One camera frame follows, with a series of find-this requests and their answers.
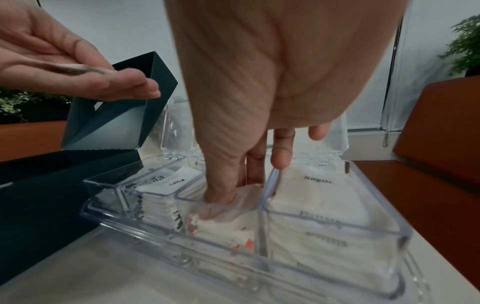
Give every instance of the hand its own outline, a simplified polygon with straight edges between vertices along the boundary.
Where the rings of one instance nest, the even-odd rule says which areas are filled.
[[[158,84],[139,70],[68,76],[24,65],[29,58],[114,70],[93,45],[62,26],[42,8],[21,0],[2,0],[0,86],[101,101],[160,96]]]
[[[167,0],[207,202],[228,203],[246,158],[247,183],[289,165],[295,129],[321,139],[360,94],[407,0]]]

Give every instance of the white wall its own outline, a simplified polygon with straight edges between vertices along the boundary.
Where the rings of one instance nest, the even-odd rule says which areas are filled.
[[[41,0],[41,5],[93,43],[111,63],[157,51],[179,80],[174,95],[187,97],[163,0]],[[349,108],[350,129],[380,127],[392,48]]]
[[[449,62],[438,55],[457,37],[451,27],[478,14],[480,0],[413,0],[403,19],[384,128],[403,129],[424,87],[449,78]]]

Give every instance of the red marking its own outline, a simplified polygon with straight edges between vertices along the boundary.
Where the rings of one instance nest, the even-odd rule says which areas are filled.
[[[248,249],[253,249],[255,247],[255,242],[251,239],[248,239],[248,241],[246,241],[245,243],[245,247],[247,247]]]

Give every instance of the clear plastic tray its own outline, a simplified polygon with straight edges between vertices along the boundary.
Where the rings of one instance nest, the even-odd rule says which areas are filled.
[[[162,119],[186,109],[169,104]],[[163,122],[164,156],[86,180],[92,198],[81,214],[264,303],[431,303],[407,254],[412,228],[353,163],[339,160],[348,147],[344,116],[324,142],[302,144],[307,131],[298,130],[291,168],[239,188],[228,206],[201,202],[205,164],[189,124]],[[192,136],[168,141],[176,128]],[[289,183],[303,190],[284,191]]]

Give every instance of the black planter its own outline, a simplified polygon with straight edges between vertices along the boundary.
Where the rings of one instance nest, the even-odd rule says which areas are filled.
[[[478,75],[480,75],[480,66],[471,68],[465,73],[465,77],[478,76]]]
[[[70,104],[57,100],[42,100],[37,103],[20,104],[18,108],[27,122],[64,121],[69,115]],[[18,124],[24,122],[15,115],[0,115],[0,124]]]

